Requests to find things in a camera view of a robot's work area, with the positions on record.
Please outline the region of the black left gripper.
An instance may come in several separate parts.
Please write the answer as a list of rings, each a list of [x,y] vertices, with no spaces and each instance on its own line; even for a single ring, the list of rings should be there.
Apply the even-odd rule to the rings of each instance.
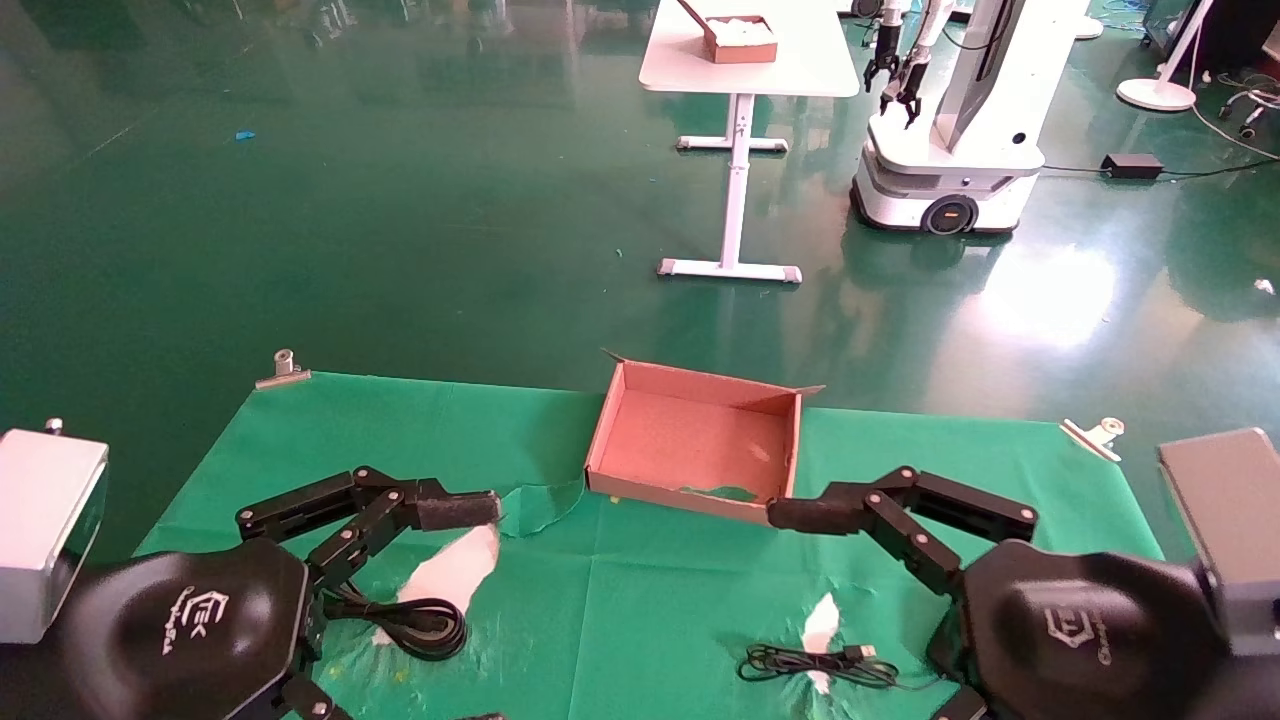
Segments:
[[[41,641],[3,647],[1,715],[351,720],[303,674],[308,579],[337,591],[404,530],[499,518],[490,489],[454,493],[436,478],[356,468],[241,509],[239,537],[250,542],[234,548],[86,569]],[[273,543],[333,523],[306,557],[308,571]]]

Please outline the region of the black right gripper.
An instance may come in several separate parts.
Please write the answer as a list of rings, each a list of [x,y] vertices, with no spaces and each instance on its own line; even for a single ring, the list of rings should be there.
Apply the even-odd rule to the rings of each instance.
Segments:
[[[1028,543],[963,570],[919,518],[995,543],[1030,542],[1038,524],[1024,503],[910,466],[768,502],[773,528],[867,534],[952,597],[931,662],[956,689],[934,720],[1277,717],[1277,656],[1233,652],[1206,570]]]

